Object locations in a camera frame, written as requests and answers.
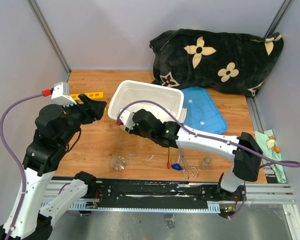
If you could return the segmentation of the yellow test tube rack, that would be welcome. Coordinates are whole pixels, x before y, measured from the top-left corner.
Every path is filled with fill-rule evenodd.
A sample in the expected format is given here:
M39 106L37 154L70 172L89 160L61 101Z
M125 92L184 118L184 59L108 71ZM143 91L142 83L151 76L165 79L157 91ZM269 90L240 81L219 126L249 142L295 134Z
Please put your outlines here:
M106 101L104 97L104 92L103 91L98 91L98 92L84 92L84 94L89 97L91 100L94 101ZM82 100L79 98L79 93L73 93L69 95L73 100L75 100L78 104L82 104Z

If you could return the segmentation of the white plastic bin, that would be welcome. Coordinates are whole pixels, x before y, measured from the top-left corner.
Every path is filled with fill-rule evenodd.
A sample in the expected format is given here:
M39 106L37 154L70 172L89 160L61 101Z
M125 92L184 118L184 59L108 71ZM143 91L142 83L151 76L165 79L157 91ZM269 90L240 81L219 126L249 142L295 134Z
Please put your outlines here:
M141 100L142 103L134 104L127 110L136 112L144 109L151 112L161 122L173 120L160 107L146 102L152 101L167 109L180 123L186 119L187 110L183 107L184 94L181 90L133 80L120 83L110 100L107 114L111 119L116 120L123 107Z

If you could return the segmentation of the glass flask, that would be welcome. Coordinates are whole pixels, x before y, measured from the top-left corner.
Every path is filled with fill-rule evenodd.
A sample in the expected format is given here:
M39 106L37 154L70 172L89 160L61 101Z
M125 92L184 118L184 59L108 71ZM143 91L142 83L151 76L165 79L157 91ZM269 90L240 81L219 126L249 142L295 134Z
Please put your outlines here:
M123 171L127 168L127 159L123 156L115 156L110 160L110 167L114 171Z

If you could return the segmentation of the metal crucible tongs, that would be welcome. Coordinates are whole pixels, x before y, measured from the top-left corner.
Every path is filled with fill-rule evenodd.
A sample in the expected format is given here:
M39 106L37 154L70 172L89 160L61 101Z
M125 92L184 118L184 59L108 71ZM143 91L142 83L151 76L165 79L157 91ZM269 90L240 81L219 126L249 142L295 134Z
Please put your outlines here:
M181 176L184 181L188 181L190 179L190 175L197 178L199 176L199 172L195 166L190 166L182 148L178 150L179 157L183 164L183 169L181 170Z

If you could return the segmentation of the small glass bottle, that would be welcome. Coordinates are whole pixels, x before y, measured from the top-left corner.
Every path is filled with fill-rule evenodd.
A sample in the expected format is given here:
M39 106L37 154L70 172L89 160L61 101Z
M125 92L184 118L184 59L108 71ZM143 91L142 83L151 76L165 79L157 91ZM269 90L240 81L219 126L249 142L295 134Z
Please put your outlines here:
M212 158L210 156L206 156L201 160L200 167L203 170L207 170L210 167L211 163L212 163Z

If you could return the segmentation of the red spatula spoon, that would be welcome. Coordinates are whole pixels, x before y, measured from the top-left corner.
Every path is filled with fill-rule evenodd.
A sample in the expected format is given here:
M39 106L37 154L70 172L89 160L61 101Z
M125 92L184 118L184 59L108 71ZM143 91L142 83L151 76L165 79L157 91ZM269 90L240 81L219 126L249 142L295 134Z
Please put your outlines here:
M166 166L167 166L168 169L171 168L171 149L170 148L168 148Z

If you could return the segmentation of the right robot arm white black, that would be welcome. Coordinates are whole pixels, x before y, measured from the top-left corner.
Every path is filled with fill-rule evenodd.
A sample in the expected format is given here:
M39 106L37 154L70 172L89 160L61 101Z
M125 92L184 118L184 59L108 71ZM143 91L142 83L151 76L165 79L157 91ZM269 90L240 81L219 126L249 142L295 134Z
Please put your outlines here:
M164 148L193 149L218 155L233 162L220 177L216 188L222 200L230 199L245 182L256 182L262 160L262 150L255 138L242 132L240 136L220 135L196 130L180 123L169 111L170 121L162 122L145 109L130 112L121 109L117 122L131 134L152 140Z

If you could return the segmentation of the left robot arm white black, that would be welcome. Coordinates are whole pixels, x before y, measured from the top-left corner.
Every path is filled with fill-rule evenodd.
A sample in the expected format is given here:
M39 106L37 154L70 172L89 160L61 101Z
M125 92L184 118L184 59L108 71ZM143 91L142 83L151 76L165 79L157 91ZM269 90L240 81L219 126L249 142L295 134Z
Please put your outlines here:
M23 161L17 160L21 185L8 220L0 226L0 240L47 240L58 219L80 197L97 193L95 177L81 172L68 188L49 205L41 208L47 186L62 158L69 152L69 143L82 125L101 120L107 103L79 95L80 103L49 104L35 119L33 141Z

